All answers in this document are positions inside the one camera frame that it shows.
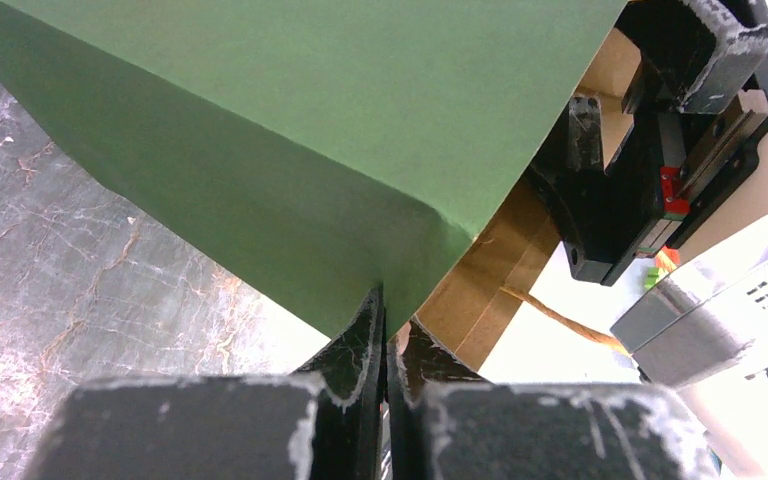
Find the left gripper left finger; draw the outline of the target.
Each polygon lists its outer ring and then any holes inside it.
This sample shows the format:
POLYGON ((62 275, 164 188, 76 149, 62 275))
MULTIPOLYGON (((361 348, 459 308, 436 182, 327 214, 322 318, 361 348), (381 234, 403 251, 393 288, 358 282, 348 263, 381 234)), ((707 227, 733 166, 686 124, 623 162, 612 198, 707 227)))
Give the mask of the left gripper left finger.
POLYGON ((285 375, 122 377, 75 388, 30 479, 376 479, 383 294, 285 375))

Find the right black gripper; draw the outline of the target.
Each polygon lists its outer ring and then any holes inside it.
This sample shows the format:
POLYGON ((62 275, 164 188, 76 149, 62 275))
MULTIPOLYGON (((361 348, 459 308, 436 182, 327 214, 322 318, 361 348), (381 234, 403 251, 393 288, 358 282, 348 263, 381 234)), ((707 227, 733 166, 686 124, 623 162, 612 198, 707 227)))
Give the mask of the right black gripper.
POLYGON ((768 133, 766 94, 736 96, 768 54, 764 1, 631 1, 615 28, 641 57, 618 146, 605 150, 599 98, 575 95, 526 170, 572 278, 603 286, 681 247, 755 171, 768 133))

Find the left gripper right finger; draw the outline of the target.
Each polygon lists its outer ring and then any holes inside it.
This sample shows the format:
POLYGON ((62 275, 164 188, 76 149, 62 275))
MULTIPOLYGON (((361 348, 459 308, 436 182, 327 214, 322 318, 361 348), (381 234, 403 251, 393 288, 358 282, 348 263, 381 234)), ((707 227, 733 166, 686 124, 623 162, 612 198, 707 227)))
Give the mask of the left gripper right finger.
POLYGON ((652 384, 495 384, 410 321, 387 344, 398 479, 715 479, 701 429, 652 384))

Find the green paper bag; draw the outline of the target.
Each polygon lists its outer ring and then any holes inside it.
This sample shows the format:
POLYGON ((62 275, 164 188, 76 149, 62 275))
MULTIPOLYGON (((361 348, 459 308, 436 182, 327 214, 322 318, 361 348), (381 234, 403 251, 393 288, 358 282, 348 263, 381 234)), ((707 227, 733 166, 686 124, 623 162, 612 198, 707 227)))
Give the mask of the green paper bag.
POLYGON ((141 215, 328 336, 394 334, 490 222, 620 1, 0 1, 0 82, 141 215))

